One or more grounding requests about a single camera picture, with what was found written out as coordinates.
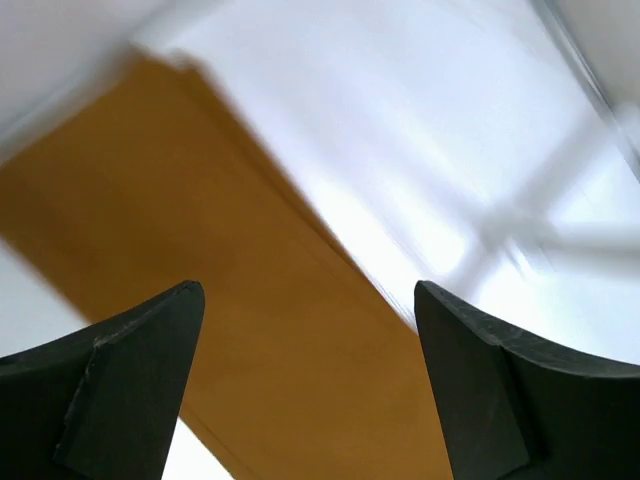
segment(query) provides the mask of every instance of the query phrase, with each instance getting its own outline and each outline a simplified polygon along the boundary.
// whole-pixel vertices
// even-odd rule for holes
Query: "brown cloth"
[[[202,282],[182,417],[235,478],[452,478],[417,336],[195,70],[140,60],[3,166],[0,234],[94,321]]]

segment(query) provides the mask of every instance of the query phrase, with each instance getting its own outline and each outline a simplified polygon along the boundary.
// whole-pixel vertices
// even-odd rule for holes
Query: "black plastic part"
[[[203,313],[183,282],[0,359],[0,478],[160,479]]]
[[[640,367],[545,340],[431,282],[416,286],[415,310],[455,480],[640,478]]]

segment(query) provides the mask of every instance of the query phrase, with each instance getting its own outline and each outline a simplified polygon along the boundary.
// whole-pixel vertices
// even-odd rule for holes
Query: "brown fabric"
[[[203,283],[182,415],[235,478],[451,478],[417,336],[193,70],[0,169],[0,233],[92,320]]]

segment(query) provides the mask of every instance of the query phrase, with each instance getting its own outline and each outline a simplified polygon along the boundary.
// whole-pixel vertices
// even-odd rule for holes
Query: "brown rectangular object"
[[[0,234],[91,320],[202,282],[182,416],[235,478],[451,478],[417,336],[193,70],[0,169]]]

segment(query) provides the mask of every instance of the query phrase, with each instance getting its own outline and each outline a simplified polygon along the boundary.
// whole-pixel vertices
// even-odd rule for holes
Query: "brown towel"
[[[194,70],[2,167],[0,234],[91,320],[203,283],[182,416],[235,478],[452,478],[417,336]]]

